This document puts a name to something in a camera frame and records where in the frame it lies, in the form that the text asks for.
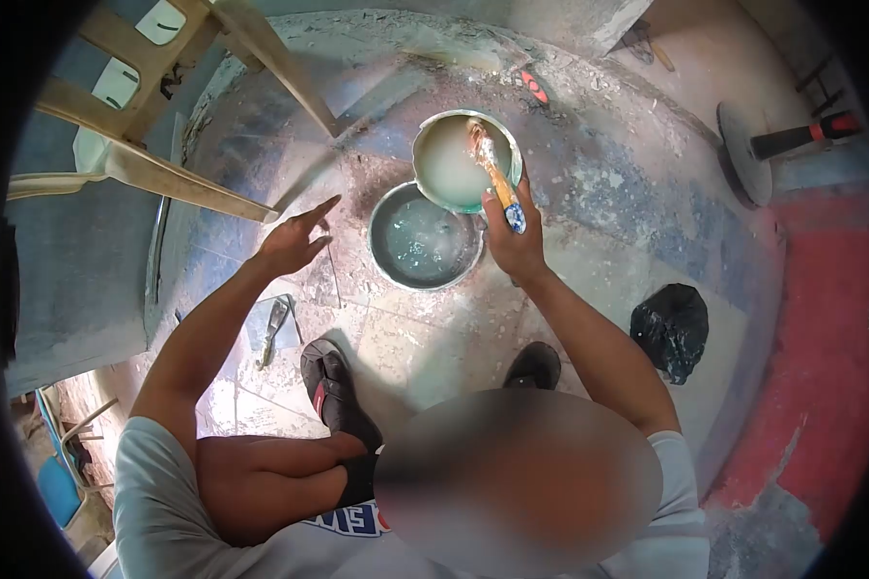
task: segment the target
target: bowl of water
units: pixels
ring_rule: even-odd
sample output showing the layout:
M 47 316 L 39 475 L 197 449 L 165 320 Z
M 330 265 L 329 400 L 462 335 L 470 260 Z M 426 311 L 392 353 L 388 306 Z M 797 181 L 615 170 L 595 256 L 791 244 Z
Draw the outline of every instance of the bowl of water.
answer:
M 385 194 L 371 214 L 367 243 L 382 276 L 413 292 L 457 284 L 483 253 L 478 218 L 429 201 L 409 181 Z
M 412 144 L 412 168 L 421 194 L 455 213 L 483 210 L 483 191 L 492 186 L 468 148 L 467 121 L 478 117 L 496 143 L 498 168 L 513 187 L 521 180 L 521 149 L 502 123 L 476 110 L 448 110 L 421 123 Z

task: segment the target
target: forearm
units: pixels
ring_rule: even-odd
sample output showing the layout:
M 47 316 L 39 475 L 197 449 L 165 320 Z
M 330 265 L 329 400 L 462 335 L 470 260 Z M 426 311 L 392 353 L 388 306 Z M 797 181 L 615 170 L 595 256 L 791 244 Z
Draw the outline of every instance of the forearm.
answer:
M 673 401 L 643 350 L 552 271 L 522 288 L 554 331 L 592 400 L 644 434 L 679 429 Z
M 244 319 L 272 280 L 258 257 L 194 308 L 164 343 L 142 388 L 168 388 L 198 400 L 229 356 Z

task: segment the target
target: man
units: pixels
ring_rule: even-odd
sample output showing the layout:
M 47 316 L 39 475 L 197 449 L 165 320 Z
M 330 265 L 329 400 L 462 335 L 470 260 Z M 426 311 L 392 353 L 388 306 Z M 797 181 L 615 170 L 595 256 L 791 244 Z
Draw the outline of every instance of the man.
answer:
M 498 199 L 484 195 L 493 258 L 540 309 L 592 400 L 648 437 L 663 472 L 653 532 L 574 576 L 704 577 L 709 545 L 672 399 L 630 337 L 547 266 L 526 172 L 519 197 L 525 234 L 515 234 Z M 174 330 L 152 365 L 116 457 L 116 546 L 127 577 L 455 576 L 386 533 L 370 500 L 382 437 L 359 408 L 347 361 L 327 340 L 307 346 L 301 367 L 330 437 L 196 439 L 196 402 L 255 299 L 331 242 L 308 238 L 340 198 L 278 226 Z M 513 363 L 505 386 L 553 389 L 559 376 L 553 350 L 531 345 Z

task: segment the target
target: black bag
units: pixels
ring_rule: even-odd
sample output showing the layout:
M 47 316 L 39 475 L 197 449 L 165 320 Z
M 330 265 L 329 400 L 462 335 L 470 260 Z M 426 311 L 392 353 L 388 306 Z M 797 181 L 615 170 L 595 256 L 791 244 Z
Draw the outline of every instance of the black bag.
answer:
M 631 313 L 631 337 L 670 383 L 681 386 L 705 352 L 708 307 L 690 285 L 669 284 Z

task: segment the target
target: black shoe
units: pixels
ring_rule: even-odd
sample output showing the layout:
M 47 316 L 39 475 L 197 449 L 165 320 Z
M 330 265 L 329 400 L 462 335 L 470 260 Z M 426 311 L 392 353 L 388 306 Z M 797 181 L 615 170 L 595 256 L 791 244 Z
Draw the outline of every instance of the black shoe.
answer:
M 382 446 L 382 434 L 367 413 L 360 409 L 354 381 L 338 346 L 329 340 L 315 340 L 299 359 L 312 407 L 333 433 L 356 436 L 368 452 Z
M 515 357 L 502 387 L 556 390 L 560 372 L 556 350 L 544 342 L 532 342 Z

